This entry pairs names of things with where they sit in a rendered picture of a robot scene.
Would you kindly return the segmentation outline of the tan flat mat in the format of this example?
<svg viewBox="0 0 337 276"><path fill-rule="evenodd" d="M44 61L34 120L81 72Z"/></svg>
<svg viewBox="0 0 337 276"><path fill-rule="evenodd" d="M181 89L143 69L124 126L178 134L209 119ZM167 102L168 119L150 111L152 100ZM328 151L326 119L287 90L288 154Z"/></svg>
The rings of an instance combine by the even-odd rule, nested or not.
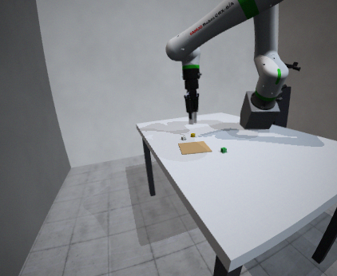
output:
<svg viewBox="0 0 337 276"><path fill-rule="evenodd" d="M178 144L182 155L211 152L212 150L204 141Z"/></svg>

